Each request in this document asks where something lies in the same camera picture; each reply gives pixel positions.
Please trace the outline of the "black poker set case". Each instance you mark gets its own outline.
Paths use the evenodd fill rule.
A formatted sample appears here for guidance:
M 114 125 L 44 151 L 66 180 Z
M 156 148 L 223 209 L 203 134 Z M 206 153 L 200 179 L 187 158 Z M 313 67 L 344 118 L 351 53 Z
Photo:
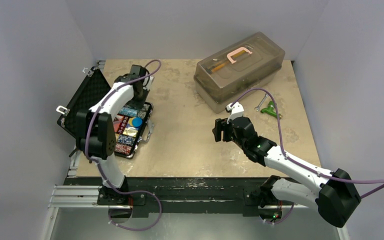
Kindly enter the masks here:
M 72 99 L 69 101 L 67 106 L 57 107 L 57 112 L 60 113 L 60 117 L 57 120 L 57 124 L 62 127 L 66 132 L 68 132 L 75 139 L 76 134 L 76 113 L 79 110 L 86 110 L 89 107 L 95 105 L 110 89 L 110 86 L 105 79 L 103 73 L 96 67 L 93 67 L 92 70 L 84 78 L 83 82 L 73 95 Z M 139 138 L 142 136 L 146 126 L 147 120 L 150 117 L 150 114 L 153 110 L 153 105 L 149 102 L 145 102 L 144 106 L 148 107 L 147 114 L 145 118 L 142 118 L 143 124 L 140 128 L 135 128 L 126 124 L 125 129 L 135 128 L 138 130 L 135 138 L 135 142 L 132 146 L 134 149 L 129 156 L 116 155 L 119 157 L 124 157 L 130 159 L 134 156 L 137 146 L 139 144 Z M 124 131 L 118 130 L 118 133 L 115 134 L 117 139 L 118 135 L 124 135 Z

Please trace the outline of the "blue round button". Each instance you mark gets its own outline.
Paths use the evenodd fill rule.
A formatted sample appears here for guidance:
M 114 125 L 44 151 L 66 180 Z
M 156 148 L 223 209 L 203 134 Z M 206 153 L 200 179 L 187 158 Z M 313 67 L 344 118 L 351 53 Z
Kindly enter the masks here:
M 132 120 L 132 123 L 133 123 L 133 126 L 134 128 L 140 128 L 143 124 L 143 119 L 140 118 L 140 117 L 134 117 L 133 120 Z

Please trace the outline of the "red playing card deck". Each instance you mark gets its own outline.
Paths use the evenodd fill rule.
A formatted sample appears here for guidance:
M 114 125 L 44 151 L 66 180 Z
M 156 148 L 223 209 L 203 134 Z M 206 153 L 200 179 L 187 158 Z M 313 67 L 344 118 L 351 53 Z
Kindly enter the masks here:
M 117 134 L 119 132 L 120 125 L 123 123 L 124 116 L 122 115 L 117 115 L 114 120 L 113 120 L 113 129 L 114 132 Z

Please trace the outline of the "clear dealer button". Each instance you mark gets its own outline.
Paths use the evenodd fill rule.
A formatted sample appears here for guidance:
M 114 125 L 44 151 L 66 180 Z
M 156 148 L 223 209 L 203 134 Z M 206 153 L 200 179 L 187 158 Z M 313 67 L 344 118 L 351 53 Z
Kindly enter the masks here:
M 123 132 L 124 135 L 130 136 L 130 137 L 136 137 L 138 133 L 138 130 L 134 127 L 126 128 Z

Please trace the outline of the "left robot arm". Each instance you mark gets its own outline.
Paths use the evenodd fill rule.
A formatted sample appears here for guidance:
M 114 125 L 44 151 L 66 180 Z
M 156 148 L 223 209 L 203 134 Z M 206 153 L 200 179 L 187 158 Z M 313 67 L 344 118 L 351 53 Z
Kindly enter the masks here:
M 145 105 L 153 79 L 144 66 L 134 64 L 96 104 L 75 115 L 76 147 L 96 163 L 102 184 L 112 188 L 109 197 L 118 205 L 128 201 L 129 191 L 123 187 L 125 175 L 116 164 L 113 121 L 124 106 L 140 110 Z

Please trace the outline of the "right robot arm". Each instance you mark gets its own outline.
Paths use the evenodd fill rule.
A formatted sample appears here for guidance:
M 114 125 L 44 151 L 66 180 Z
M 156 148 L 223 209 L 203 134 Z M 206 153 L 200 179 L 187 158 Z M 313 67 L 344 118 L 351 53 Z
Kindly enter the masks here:
M 225 110 L 229 117 L 215 120 L 214 140 L 233 142 L 250 161 L 292 178 L 272 175 L 259 190 L 249 192 L 249 197 L 255 198 L 262 208 L 281 201 L 303 205 L 316 210 L 332 226 L 345 226 L 362 200 L 346 171 L 330 171 L 300 158 L 292 161 L 292 155 L 281 146 L 255 131 L 240 103 L 229 103 Z

